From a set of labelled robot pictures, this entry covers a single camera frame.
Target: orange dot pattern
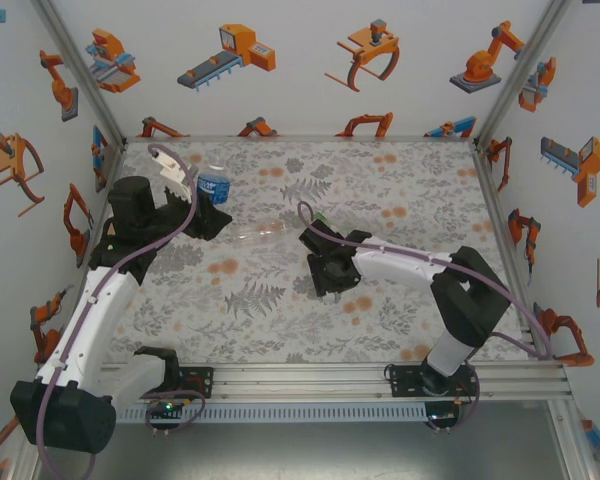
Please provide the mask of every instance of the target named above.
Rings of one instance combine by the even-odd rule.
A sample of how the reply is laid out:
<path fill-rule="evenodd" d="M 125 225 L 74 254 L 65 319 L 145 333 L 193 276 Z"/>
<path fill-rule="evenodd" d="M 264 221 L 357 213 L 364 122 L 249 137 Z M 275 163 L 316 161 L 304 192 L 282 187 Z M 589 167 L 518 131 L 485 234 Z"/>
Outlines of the orange dot pattern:
<path fill-rule="evenodd" d="M 344 313 L 353 313 L 356 311 L 356 304 L 353 302 L 347 302 L 342 306 Z"/>
<path fill-rule="evenodd" d="M 238 271 L 239 266 L 240 264 L 235 258 L 229 258 L 222 262 L 221 269 L 223 273 L 226 273 L 227 275 L 233 275 Z"/>
<path fill-rule="evenodd" d="M 382 162 L 396 163 L 397 161 L 398 161 L 398 157 L 396 157 L 392 153 L 389 153 L 389 154 L 385 155 L 384 157 L 383 156 L 373 157 L 374 163 L 382 163 Z"/>
<path fill-rule="evenodd" d="M 363 312 L 367 312 L 367 311 L 371 310 L 371 307 L 373 306 L 373 299 L 366 295 L 362 295 L 361 297 L 358 297 L 358 299 L 356 300 L 356 305 Z"/>
<path fill-rule="evenodd" d="M 424 357 L 429 355 L 430 350 L 431 350 L 431 347 L 428 347 L 427 345 L 424 345 L 422 343 L 419 345 L 416 345 L 416 348 L 414 349 L 414 354 L 415 354 L 416 360 L 424 360 Z"/>
<path fill-rule="evenodd" d="M 272 176 L 275 178 L 280 178 L 284 176 L 284 168 L 275 167 L 275 168 L 262 168 L 258 172 L 261 177 Z"/>
<path fill-rule="evenodd" d="M 393 207 L 391 210 L 386 208 L 380 212 L 380 215 L 382 216 L 382 218 L 390 218 L 390 217 L 404 218 L 407 216 L 407 209 L 405 207 Z M 393 226 L 394 226 L 393 222 L 387 222 L 388 228 L 393 228 Z"/>
<path fill-rule="evenodd" d="M 400 350 L 400 358 L 404 362 L 409 362 L 413 359 L 413 352 L 411 350 L 409 350 L 408 348 Z"/>

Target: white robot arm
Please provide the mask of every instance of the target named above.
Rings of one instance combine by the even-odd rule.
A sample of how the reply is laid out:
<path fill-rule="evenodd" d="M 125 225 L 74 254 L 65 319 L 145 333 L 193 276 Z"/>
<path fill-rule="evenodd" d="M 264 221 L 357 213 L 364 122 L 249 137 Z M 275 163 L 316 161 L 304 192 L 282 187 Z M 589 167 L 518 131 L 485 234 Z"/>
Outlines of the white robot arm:
<path fill-rule="evenodd" d="M 445 395 L 460 366 L 489 338 L 509 301 L 473 277 L 431 260 L 461 265 L 503 286 L 498 276 L 470 247 L 461 247 L 453 254 L 431 253 L 392 245 L 359 230 L 352 231 L 345 239 L 321 220 L 314 221 L 312 227 L 360 245 L 325 240 L 309 228 L 302 233 L 300 241 L 312 252 L 307 261 L 318 296 L 354 288 L 362 278 L 391 280 L 432 292 L 446 330 L 424 360 L 420 375 L 427 394 Z M 411 251 L 429 262 L 389 250 Z"/>
<path fill-rule="evenodd" d="M 44 445 L 88 453 L 98 453 L 108 443 L 116 410 L 149 391 L 174 391 L 180 386 L 178 359 L 169 349 L 141 347 L 122 369 L 104 377 L 100 373 L 119 319 L 157 250 L 166 245 L 158 241 L 191 218 L 191 203 L 187 201 L 191 197 L 182 185 L 184 172 L 167 155 L 156 155 L 155 160 L 169 181 L 167 203 L 156 208 L 149 180 L 144 177 L 125 177 L 113 184 L 107 195 L 113 216 L 105 222 L 100 242 L 91 253 L 90 271 L 77 308 L 35 380 L 17 382 L 11 392 L 11 404 L 31 443 L 36 443 L 38 414 L 49 386 L 53 390 L 45 408 Z M 195 215 L 183 233 L 210 240 L 231 220 L 230 215 L 213 207 L 208 196 L 200 194 Z M 144 247 L 149 249 L 112 272 L 121 260 Z M 108 280 L 96 298 L 94 289 L 105 277 Z M 88 303 L 90 309 L 80 321 Z"/>

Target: floral tablecloth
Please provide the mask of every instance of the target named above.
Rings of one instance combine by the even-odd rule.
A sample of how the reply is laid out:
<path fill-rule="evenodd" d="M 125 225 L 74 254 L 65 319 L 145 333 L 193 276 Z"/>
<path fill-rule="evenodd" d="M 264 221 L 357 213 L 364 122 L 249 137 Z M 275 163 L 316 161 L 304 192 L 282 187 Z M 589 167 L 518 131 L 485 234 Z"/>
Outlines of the floral tablecloth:
<path fill-rule="evenodd" d="M 147 144 L 132 143 L 122 175 L 143 175 L 156 204 L 165 182 Z M 129 304 L 106 361 L 126 362 L 141 345 L 170 346 L 182 363 L 393 362 L 424 358 L 444 326 L 433 297 L 388 281 L 316 297 L 298 241 L 299 200 L 346 234 L 454 252 L 477 248 L 504 281 L 502 261 L 468 143 L 170 143 L 183 159 L 227 160 L 229 201 L 240 225 L 280 219 L 278 241 L 236 246 L 225 229 L 205 242 L 180 235 L 162 249 Z M 521 338 L 513 309 L 498 330 Z M 477 359 L 526 354 L 491 339 Z"/>

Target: clear plastic bottle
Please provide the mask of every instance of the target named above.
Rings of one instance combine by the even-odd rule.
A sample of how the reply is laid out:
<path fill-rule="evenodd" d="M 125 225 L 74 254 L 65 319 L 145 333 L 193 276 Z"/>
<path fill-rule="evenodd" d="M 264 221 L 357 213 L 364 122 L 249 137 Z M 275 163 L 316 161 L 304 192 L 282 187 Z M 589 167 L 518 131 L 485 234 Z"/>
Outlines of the clear plastic bottle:
<path fill-rule="evenodd" d="M 276 242 L 291 228 L 283 220 L 265 219 L 250 225 L 231 226 L 231 240 L 235 246 L 253 246 Z"/>
<path fill-rule="evenodd" d="M 211 197 L 214 205 L 224 203 L 229 198 L 230 180 L 227 176 L 226 162 L 216 155 L 206 155 L 206 164 L 198 174 L 199 192 Z"/>

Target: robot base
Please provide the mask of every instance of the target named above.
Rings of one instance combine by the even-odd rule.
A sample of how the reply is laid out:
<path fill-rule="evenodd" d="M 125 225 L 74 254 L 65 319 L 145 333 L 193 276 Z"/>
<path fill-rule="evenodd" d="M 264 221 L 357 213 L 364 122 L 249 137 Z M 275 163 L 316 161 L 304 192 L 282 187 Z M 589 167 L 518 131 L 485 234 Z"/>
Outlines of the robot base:
<path fill-rule="evenodd" d="M 449 81 L 453 83 L 456 87 L 467 93 L 477 92 L 478 90 L 482 90 L 484 88 L 490 87 L 491 85 L 495 85 L 496 83 L 500 83 L 501 80 L 502 79 L 495 73 L 491 75 L 491 78 L 489 78 L 488 80 L 479 83 L 467 82 L 464 79 L 464 73 L 459 73 L 458 75 L 449 79 Z"/>
<path fill-rule="evenodd" d="M 391 382 L 391 396 L 394 398 L 420 398 L 420 397 L 448 397 L 456 398 L 473 397 L 476 394 L 471 370 L 461 365 L 456 373 L 449 377 L 449 390 L 443 394 L 429 392 L 423 382 L 422 374 L 426 368 L 423 365 L 388 365 L 387 379 Z"/>
<path fill-rule="evenodd" d="M 69 110 L 62 110 L 63 122 L 68 122 L 78 116 L 78 89 L 76 87 L 72 88 L 71 93 L 73 94 L 73 104 Z"/>

